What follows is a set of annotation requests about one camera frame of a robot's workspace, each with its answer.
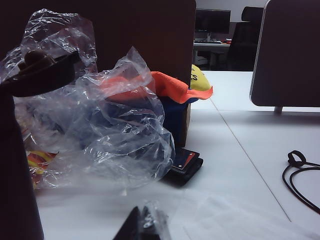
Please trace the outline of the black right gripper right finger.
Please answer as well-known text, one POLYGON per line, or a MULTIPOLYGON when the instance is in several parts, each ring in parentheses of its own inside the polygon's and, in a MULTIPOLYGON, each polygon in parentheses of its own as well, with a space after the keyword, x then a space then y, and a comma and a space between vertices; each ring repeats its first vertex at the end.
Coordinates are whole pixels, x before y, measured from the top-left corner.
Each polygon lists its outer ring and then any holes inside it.
POLYGON ((141 211, 141 239, 172 240, 168 219, 157 201, 146 201, 141 211))

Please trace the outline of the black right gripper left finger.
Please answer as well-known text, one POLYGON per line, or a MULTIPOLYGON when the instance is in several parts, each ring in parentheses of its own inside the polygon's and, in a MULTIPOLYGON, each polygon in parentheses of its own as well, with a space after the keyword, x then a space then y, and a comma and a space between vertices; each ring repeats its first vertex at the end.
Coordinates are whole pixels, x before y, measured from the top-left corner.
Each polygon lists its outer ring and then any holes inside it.
POLYGON ((114 236, 113 240, 138 240, 140 210, 135 206, 114 236))

